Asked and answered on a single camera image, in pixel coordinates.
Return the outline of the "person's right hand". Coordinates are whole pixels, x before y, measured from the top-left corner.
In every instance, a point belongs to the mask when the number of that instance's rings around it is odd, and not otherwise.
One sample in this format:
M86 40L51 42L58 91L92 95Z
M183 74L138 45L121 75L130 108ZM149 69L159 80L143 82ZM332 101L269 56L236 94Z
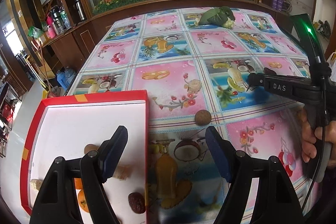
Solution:
M330 159L328 162L329 168L335 168L335 144L336 144L336 123L331 121L325 129L325 141L332 144L332 150ZM309 162L310 159L314 159L317 155L317 149L314 144L317 140L322 139L322 128L318 127L313 130L307 119L306 109L301 111L301 144L302 144L302 159L304 162Z

